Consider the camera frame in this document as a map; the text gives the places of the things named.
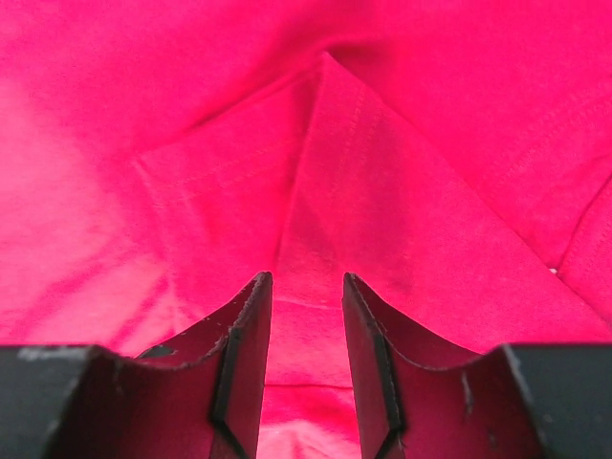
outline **crease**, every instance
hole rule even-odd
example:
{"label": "crease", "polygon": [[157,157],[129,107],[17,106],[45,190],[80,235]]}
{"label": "crease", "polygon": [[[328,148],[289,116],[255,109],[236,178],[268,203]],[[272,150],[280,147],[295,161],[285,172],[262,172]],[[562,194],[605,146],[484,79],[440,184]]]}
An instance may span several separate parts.
{"label": "crease", "polygon": [[[608,179],[605,181],[603,186],[600,188],[600,191],[590,201],[584,213],[581,215],[579,222],[576,226],[576,232],[572,234],[572,239],[570,240],[570,244],[569,244],[570,247],[568,248],[565,256],[563,257],[561,263],[559,264],[559,274],[560,275],[564,275],[564,272],[569,268],[568,265],[573,264],[574,260],[576,259],[577,252],[579,250],[578,241],[583,239],[584,232],[586,231],[587,227],[590,227],[591,226],[590,224],[592,224],[593,220],[596,218],[596,215],[593,215],[593,212],[591,212],[591,210],[594,210],[599,200],[602,200],[605,202],[605,200],[612,194],[612,186],[610,186],[611,183],[612,183],[612,175],[608,177]],[[584,268],[585,280],[588,280],[589,278],[591,278],[592,273],[593,273],[594,258],[597,256],[597,253],[601,245],[606,241],[607,236],[611,230],[612,230],[612,219],[606,222],[605,226],[602,229],[600,237],[598,238],[598,241],[595,244],[595,248],[591,250],[592,254],[591,256],[589,256],[586,262],[586,267]]]}
{"label": "crease", "polygon": [[299,69],[296,69],[288,74],[273,74],[266,78],[262,78],[258,84],[254,85],[246,92],[241,93],[238,97],[226,101],[220,107],[205,115],[201,115],[199,118],[196,118],[190,123],[187,123],[186,127],[183,129],[177,129],[177,131],[172,136],[169,136],[166,141],[147,147],[138,152],[135,156],[146,156],[152,151],[165,148],[179,142],[181,139],[192,136],[196,131],[204,128],[208,124],[222,120],[225,116],[231,116],[234,111],[239,112],[240,110],[247,109],[252,104],[256,104],[261,100],[272,97],[274,94],[277,94],[292,84],[308,79],[308,77],[310,77],[312,73],[317,70],[317,67],[320,66],[319,62],[317,61],[318,56],[312,59],[312,63],[310,65],[300,67]]}
{"label": "crease", "polygon": [[[533,206],[529,210],[527,210],[525,212],[524,216],[521,218],[522,223],[529,222],[534,217],[534,214],[536,213],[536,209],[544,204],[546,198],[550,194],[554,194],[556,191],[561,190],[561,189],[564,188],[564,186],[566,185],[566,182],[563,179],[575,177],[576,175],[579,175],[580,171],[583,170],[584,168],[589,168],[589,166],[591,166],[593,164],[596,164],[596,163],[604,162],[605,160],[607,160],[609,158],[610,158],[610,154],[609,153],[600,154],[600,155],[597,155],[597,156],[591,158],[587,162],[578,164],[575,167],[573,167],[572,169],[568,170],[562,176],[561,180],[563,181],[563,183],[557,183],[554,186],[551,186],[550,188],[547,188],[546,191],[543,191],[542,193],[540,193],[537,196],[537,199],[535,200],[535,203],[533,204]],[[602,182],[602,185],[598,188],[598,190],[595,193],[593,193],[593,197],[587,201],[586,205],[584,206],[584,211],[580,214],[580,217],[579,217],[578,221],[580,221],[580,219],[582,218],[582,216],[584,215],[586,210],[589,209],[591,207],[591,205],[595,201],[597,201],[597,198],[600,196],[601,192],[605,189],[605,186],[607,185],[608,181],[610,180],[610,177],[612,177],[612,175],[608,176]]]}
{"label": "crease", "polygon": [[319,446],[316,446],[314,443],[312,443],[312,441],[308,441],[308,440],[304,439],[303,435],[300,436],[299,441],[302,444],[305,444],[305,446],[307,448],[313,449],[314,451],[316,451],[319,454],[323,455],[325,458],[333,458],[334,457],[334,456],[328,454],[327,452],[323,451]]}
{"label": "crease", "polygon": [[133,337],[138,328],[149,318],[149,313],[158,304],[160,296],[167,293],[168,286],[167,276],[161,274],[160,277],[152,283],[147,296],[141,301],[138,313],[134,317],[123,322],[113,338],[105,343],[105,347],[117,349],[128,339]]}
{"label": "crease", "polygon": [[[146,195],[148,196],[151,207],[153,208],[153,213],[155,214],[155,218],[157,220],[158,231],[160,232],[160,239],[162,241],[162,255],[164,257],[164,262],[169,263],[172,259],[171,248],[169,247],[169,241],[171,240],[171,236],[169,231],[165,228],[164,218],[160,215],[161,212],[164,211],[163,204],[160,203],[159,193],[156,191],[155,187],[151,183],[151,179],[153,178],[150,170],[148,170],[147,165],[142,161],[141,157],[136,157],[132,159],[130,162],[132,167],[136,170],[136,174],[140,177],[142,186],[146,190]],[[177,285],[177,273],[175,270],[171,269],[171,266],[168,267],[166,272],[167,278],[167,290],[171,294],[171,297],[177,299],[176,295],[176,285]],[[170,302],[170,315],[172,320],[172,329],[175,333],[178,333],[178,316],[179,316],[179,304],[178,301]]]}
{"label": "crease", "polygon": [[311,309],[334,310],[334,311],[338,309],[338,306],[329,306],[327,304],[320,304],[320,305],[307,304],[302,301],[301,297],[294,296],[294,295],[276,294],[274,295],[274,301],[281,302],[281,303],[289,303],[295,306],[302,306],[304,308],[311,308]]}
{"label": "crease", "polygon": [[79,291],[93,278],[104,275],[108,270],[122,264],[134,255],[136,248],[117,249],[117,240],[112,238],[96,253],[89,256],[81,267],[73,272],[72,275],[51,283],[38,296],[36,302],[28,311],[36,311],[36,320],[32,320],[31,314],[25,314],[17,320],[11,327],[12,330],[19,330],[23,336],[27,336],[32,330],[62,309],[67,297]]}
{"label": "crease", "polygon": [[306,151],[308,151],[311,141],[312,141],[314,119],[315,119],[317,109],[320,106],[321,100],[323,97],[323,92],[324,92],[323,85],[325,83],[326,67],[327,66],[325,65],[325,62],[323,62],[323,65],[321,65],[319,68],[319,82],[318,82],[318,87],[317,87],[317,94],[315,96],[315,101],[313,103],[312,111],[310,113],[310,118],[308,120],[308,127],[306,128],[306,132],[304,135],[304,141],[302,142],[301,148],[299,149],[299,153],[297,156],[297,162],[295,165],[294,175],[292,178],[289,201],[286,206],[285,215],[283,216],[283,221],[281,224],[281,231],[278,235],[278,240],[276,242],[276,248],[274,250],[274,255],[273,255],[273,260],[272,260],[273,273],[278,272],[278,265],[282,257],[283,248],[286,244],[287,234],[289,233],[289,226],[291,225],[291,221],[292,221],[291,217],[294,214],[295,203],[297,201],[297,195],[298,195],[298,189],[299,189],[298,183],[300,182],[300,176],[303,175],[303,169],[304,169],[304,163],[305,163],[304,156],[306,154]]}
{"label": "crease", "polygon": [[[595,157],[592,160],[590,160],[588,163],[583,163],[583,164],[573,168],[571,171],[569,171],[567,174],[565,174],[564,177],[575,175],[576,171],[582,169],[583,167],[585,167],[586,164],[593,164],[593,163],[601,162],[601,161],[607,160],[609,158],[610,158],[609,154],[598,155],[597,157]],[[566,259],[569,261],[571,258],[573,258],[573,255],[568,257],[568,254],[571,251],[571,248],[574,246],[573,242],[577,238],[579,238],[579,235],[582,233],[582,231],[580,231],[580,228],[582,227],[582,222],[585,220],[587,213],[589,213],[589,210],[595,205],[595,203],[600,199],[600,197],[603,196],[603,193],[605,192],[606,188],[608,187],[611,179],[612,179],[612,174],[609,174],[608,177],[602,182],[602,185],[593,194],[591,199],[589,199],[586,202],[586,204],[584,205],[584,208],[580,212],[579,217],[577,219],[577,222],[574,225],[574,228],[572,229],[572,232],[571,232],[570,237],[569,237],[569,239],[567,241],[567,244],[565,245],[565,249],[563,250],[563,253],[561,254],[561,257],[559,258],[557,265],[554,266],[553,268],[557,268],[558,270],[560,270],[561,267],[565,264]],[[533,207],[526,213],[525,217],[522,219],[523,223],[524,224],[528,224],[533,219],[533,217],[534,217],[534,215],[536,213],[536,209],[539,208],[540,206],[542,206],[545,203],[546,198],[548,196],[550,196],[551,193],[554,193],[556,190],[562,189],[562,188],[563,188],[563,184],[557,184],[556,186],[553,186],[553,187],[549,188],[545,193],[542,193],[538,197],[537,201],[535,201],[535,204],[533,205]]]}

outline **pink fabric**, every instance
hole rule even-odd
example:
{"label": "pink fabric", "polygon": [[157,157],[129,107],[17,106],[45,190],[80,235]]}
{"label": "pink fabric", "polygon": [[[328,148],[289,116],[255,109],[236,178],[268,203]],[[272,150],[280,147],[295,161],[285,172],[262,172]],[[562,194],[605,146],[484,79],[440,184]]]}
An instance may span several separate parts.
{"label": "pink fabric", "polygon": [[475,351],[609,342],[611,23],[552,0],[0,2],[0,343],[134,355],[271,270],[259,456],[310,459],[359,456],[345,271]]}

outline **stitched seam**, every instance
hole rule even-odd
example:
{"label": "stitched seam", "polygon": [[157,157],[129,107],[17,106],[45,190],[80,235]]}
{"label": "stitched seam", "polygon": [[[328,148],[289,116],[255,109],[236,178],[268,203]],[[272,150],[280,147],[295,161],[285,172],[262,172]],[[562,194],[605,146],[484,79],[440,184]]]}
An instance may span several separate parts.
{"label": "stitched seam", "polygon": [[197,198],[199,196],[202,196],[204,194],[206,194],[209,191],[212,191],[215,188],[220,188],[220,189],[224,189],[227,188],[228,186],[232,186],[232,185],[236,185],[240,182],[243,182],[245,180],[248,180],[252,177],[255,177],[257,175],[262,174],[263,172],[269,171],[269,170],[273,170],[275,168],[277,168],[281,163],[283,163],[282,161],[277,161],[275,163],[268,163],[265,164],[263,166],[260,167],[256,167],[256,168],[252,168],[248,173],[244,174],[244,175],[240,175],[237,177],[232,178],[231,180],[227,180],[224,181],[222,184],[211,184],[205,188],[199,189],[197,191],[194,191],[192,193],[183,193],[183,196],[181,196],[181,198],[176,199],[176,200],[172,200],[169,201],[169,204],[178,204],[178,203],[184,203],[187,201],[190,201],[193,198]]}
{"label": "stitched seam", "polygon": [[541,136],[539,139],[531,143],[531,145],[525,150],[521,151],[516,159],[511,163],[511,167],[502,175],[500,179],[496,181],[496,185],[492,189],[490,199],[496,199],[501,193],[503,188],[508,184],[508,181],[513,177],[517,170],[525,168],[529,161],[541,150],[544,146],[549,145],[553,139],[558,137],[558,134],[571,128],[579,121],[587,119],[594,114],[603,111],[606,108],[612,106],[612,98],[609,95],[601,98],[591,104],[582,107],[577,113],[573,114],[570,118],[564,120],[562,123],[557,124],[555,127],[550,129],[545,136]]}
{"label": "stitched seam", "polygon": [[[370,150],[371,150],[369,145],[372,142],[374,135],[376,134],[376,130],[381,124],[382,117],[383,117],[383,106],[381,103],[379,103],[376,108],[376,112],[374,113],[374,116],[372,117],[372,120],[370,121],[370,126],[367,129],[367,133],[365,137],[363,138],[363,150],[361,151],[361,156],[357,159],[356,165],[351,168],[352,170],[351,179],[355,178],[360,168],[364,167],[364,165],[366,164],[365,157],[366,155],[368,155],[368,153],[370,153]],[[337,219],[336,234],[344,234],[344,230],[343,230],[345,226],[344,224],[345,224],[345,220],[343,218]],[[339,251],[342,251],[342,245],[339,246]],[[341,255],[339,257],[339,261],[344,262],[344,260],[346,259],[344,253],[340,253],[339,255]]]}
{"label": "stitched seam", "polygon": [[334,186],[332,187],[330,191],[330,198],[332,199],[334,199],[338,194],[340,174],[344,172],[349,149],[351,145],[353,144],[353,139],[355,138],[355,134],[357,132],[357,126],[361,118],[361,112],[363,110],[364,100],[365,100],[365,86],[362,84],[360,87],[360,91],[358,92],[357,102],[355,104],[355,109],[353,110],[353,115],[351,116],[351,123],[349,125],[346,142],[344,143],[344,147],[342,148],[342,153],[340,155],[339,167],[336,170],[336,173],[334,174]]}
{"label": "stitched seam", "polygon": [[[609,90],[606,91],[606,94],[604,94],[603,96],[600,96],[600,92],[602,90],[607,90],[609,85],[610,82],[605,80],[593,89],[588,88],[585,91],[573,93],[568,99],[564,100],[555,109],[553,109],[552,111],[547,111],[541,118],[530,124],[524,131],[522,131],[519,134],[518,139],[513,143],[512,148],[510,148],[508,151],[510,151],[512,155],[520,156],[520,152],[525,149],[528,149],[529,145],[531,145],[533,142],[539,142],[539,139],[541,138],[541,133],[549,132],[549,126],[555,120],[557,120],[562,114],[570,112],[571,109],[569,107],[574,107],[578,105],[578,108],[575,108],[573,111],[580,110],[583,107],[588,107],[593,98],[599,99],[608,96]],[[530,139],[533,139],[535,135],[537,135],[535,140],[530,141]],[[494,172],[495,170],[498,170],[502,164],[502,157],[497,157],[497,160],[494,161],[493,164],[489,167],[489,171],[483,174],[481,184],[484,185],[496,181]]]}
{"label": "stitched seam", "polygon": [[[609,109],[610,109],[610,108],[612,108],[612,98],[605,100],[605,101],[604,101],[604,102],[601,104],[601,107],[600,107],[600,109],[599,109],[599,110],[598,110],[596,107],[594,107],[594,108],[593,108],[591,111],[588,111],[588,112],[587,112],[587,111],[585,111],[585,112],[583,112],[583,113],[582,113],[582,115],[584,115],[585,117],[588,117],[588,116],[593,115],[594,113],[603,112],[603,111],[604,111],[606,108],[608,109],[608,110],[607,110],[607,112],[609,113],[609,111],[610,111]],[[568,125],[567,125],[566,127],[567,127],[567,128],[570,128],[570,127],[574,126],[576,123],[578,123],[578,121],[579,121],[579,120],[582,120],[582,116],[576,116],[575,118],[573,118],[573,119],[571,120],[571,122],[569,122],[569,123],[568,123]],[[536,200],[536,201],[535,201],[535,203],[534,203],[534,204],[531,206],[531,208],[529,208],[529,209],[528,209],[526,212],[524,212],[524,214],[523,214],[521,217],[519,217],[519,222],[520,222],[520,225],[521,225],[521,226],[528,225],[528,224],[529,224],[529,222],[531,222],[531,221],[533,220],[533,218],[534,218],[534,214],[536,213],[536,209],[538,208],[538,206],[539,206],[539,205],[540,205],[542,202],[544,202],[544,199],[546,198],[547,193],[550,193],[550,192],[551,192],[552,190],[554,190],[554,189],[555,189],[555,187],[554,187],[554,186],[551,186],[551,187],[547,188],[546,190],[544,190],[542,193],[540,193],[540,194],[538,195],[537,200]],[[587,206],[587,208],[586,208],[586,209],[585,209],[585,210],[582,212],[582,214],[583,214],[585,211],[588,211],[588,209],[589,209],[589,206]]]}
{"label": "stitched seam", "polygon": [[223,172],[226,169],[232,168],[235,165],[253,160],[255,158],[260,158],[264,155],[266,155],[267,153],[270,153],[271,151],[275,150],[278,147],[281,146],[285,146],[288,144],[292,144],[294,142],[296,142],[297,140],[301,139],[303,137],[303,133],[298,133],[292,136],[288,136],[285,137],[277,142],[271,143],[269,145],[266,145],[264,147],[261,148],[257,148],[256,150],[254,150],[251,154],[247,155],[247,156],[241,156],[240,158],[236,158],[235,160],[232,160],[230,162],[227,163],[223,163],[223,164],[219,164],[209,170],[207,170],[206,172],[202,173],[202,174],[198,174],[198,175],[193,175],[190,177],[186,177],[184,179],[181,180],[169,180],[169,181],[165,181],[164,179],[161,178],[154,178],[154,180],[159,183],[160,185],[167,187],[167,188],[172,188],[174,186],[180,186],[180,185],[186,185],[192,182],[197,182],[199,180],[203,180],[207,177],[213,176],[215,174],[218,174],[219,172]]}

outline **pink cloth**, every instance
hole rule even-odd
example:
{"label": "pink cloth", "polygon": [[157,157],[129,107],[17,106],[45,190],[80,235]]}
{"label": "pink cloth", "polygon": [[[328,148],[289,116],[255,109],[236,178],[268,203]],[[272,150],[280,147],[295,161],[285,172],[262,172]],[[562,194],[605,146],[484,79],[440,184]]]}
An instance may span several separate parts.
{"label": "pink cloth", "polygon": [[135,355],[270,270],[259,457],[310,459],[359,456],[345,271],[610,341],[612,5],[530,3],[0,2],[0,343]]}

